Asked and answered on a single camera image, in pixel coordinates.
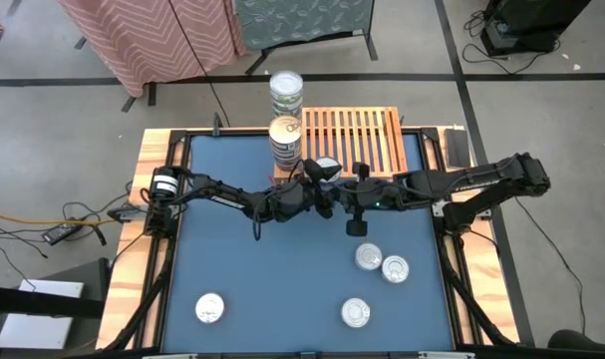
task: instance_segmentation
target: black speaker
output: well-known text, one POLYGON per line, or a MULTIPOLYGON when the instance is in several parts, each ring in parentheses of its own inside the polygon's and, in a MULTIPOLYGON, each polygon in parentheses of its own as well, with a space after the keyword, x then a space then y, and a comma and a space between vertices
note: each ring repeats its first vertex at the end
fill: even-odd
POLYGON ((481 42, 489 56, 550 52, 590 0, 491 0, 481 42))

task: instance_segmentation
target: concrete floor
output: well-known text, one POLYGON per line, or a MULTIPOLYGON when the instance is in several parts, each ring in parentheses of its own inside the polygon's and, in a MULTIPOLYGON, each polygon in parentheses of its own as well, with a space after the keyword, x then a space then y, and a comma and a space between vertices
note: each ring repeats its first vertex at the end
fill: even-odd
MULTIPOLYGON (((89 44, 73 48, 80 34, 56 2, 23 1, 6 16, 11 3, 0 0, 7 28, 0 79, 112 76, 89 44)), ((470 41, 463 22, 485 3, 445 0, 459 51, 470 41)), ((277 50, 256 73, 453 72, 434 0, 378 1, 373 31, 378 62, 354 38, 277 50)), ((561 50, 525 73, 572 73, 574 64, 580 72, 605 73, 605 0, 593 0, 561 41, 561 50)), ((213 74, 242 74, 254 59, 247 56, 213 74)), ((520 67, 526 59, 513 56, 506 66, 520 67)), ((466 73, 499 73, 490 64, 462 67, 466 73)), ((268 124, 266 84, 215 88, 233 126, 268 124)), ((522 202, 581 277, 587 334, 605 342, 605 82, 475 82, 468 88, 491 161, 531 152, 544 163, 553 188, 522 202)), ((219 111, 207 85, 158 85, 155 107, 140 99, 125 114, 120 108, 128 97, 120 86, 0 87, 0 212, 58 218, 66 201, 99 207, 132 178, 145 128, 205 127, 219 111)), ((454 82, 308 83, 305 105, 398 106, 405 125, 465 126, 454 82)), ((504 218, 535 342, 545 346, 556 330, 579 328, 576 285, 516 203, 504 206, 504 218)), ((41 246, 50 259, 20 242, 0 239, 0 245, 28 277, 38 278, 113 257, 120 228, 108 224, 104 231, 105 247, 94 237, 41 246)), ((19 282, 0 255, 0 285, 19 282)))

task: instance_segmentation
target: pink patterned curtain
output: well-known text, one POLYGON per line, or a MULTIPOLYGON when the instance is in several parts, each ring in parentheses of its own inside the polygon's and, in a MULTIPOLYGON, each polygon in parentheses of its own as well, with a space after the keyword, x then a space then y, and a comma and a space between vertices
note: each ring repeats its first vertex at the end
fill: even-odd
POLYGON ((246 53, 231 0, 59 0, 99 57, 127 92, 143 95, 148 82, 203 74, 230 65, 246 53))

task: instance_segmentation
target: wooden slatted tray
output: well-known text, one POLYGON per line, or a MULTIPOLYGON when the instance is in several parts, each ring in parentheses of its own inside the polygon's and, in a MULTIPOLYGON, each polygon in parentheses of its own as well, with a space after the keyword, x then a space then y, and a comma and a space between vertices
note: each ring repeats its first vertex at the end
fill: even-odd
MULTIPOLYGON (((331 157, 343 167, 342 178, 354 178, 354 162, 371 166, 371 177, 390 179, 408 170, 398 109, 304 108, 302 158, 331 157)), ((277 182, 289 172, 274 165, 277 182)))

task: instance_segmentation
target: blue table surface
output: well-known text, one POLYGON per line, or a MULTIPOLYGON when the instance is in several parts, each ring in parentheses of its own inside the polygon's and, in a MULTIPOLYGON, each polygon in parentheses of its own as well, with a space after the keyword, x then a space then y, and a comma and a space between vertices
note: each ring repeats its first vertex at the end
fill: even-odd
MULTIPOLYGON (((422 168, 415 136, 405 136, 409 169, 422 168)), ((246 190, 270 186, 273 159, 266 137, 197 137, 191 169, 246 190)), ((262 225, 208 200, 183 214, 169 294, 164 353, 376 352, 452 350, 453 339, 433 226, 425 209, 367 211, 368 240, 383 254, 403 256, 407 281, 391 284, 379 270, 355 264, 361 238, 345 232, 350 216, 314 210, 286 223, 262 225), (196 300, 216 292, 222 318, 203 324, 196 300), (347 326, 340 309, 351 297, 371 307, 369 323, 347 326)))

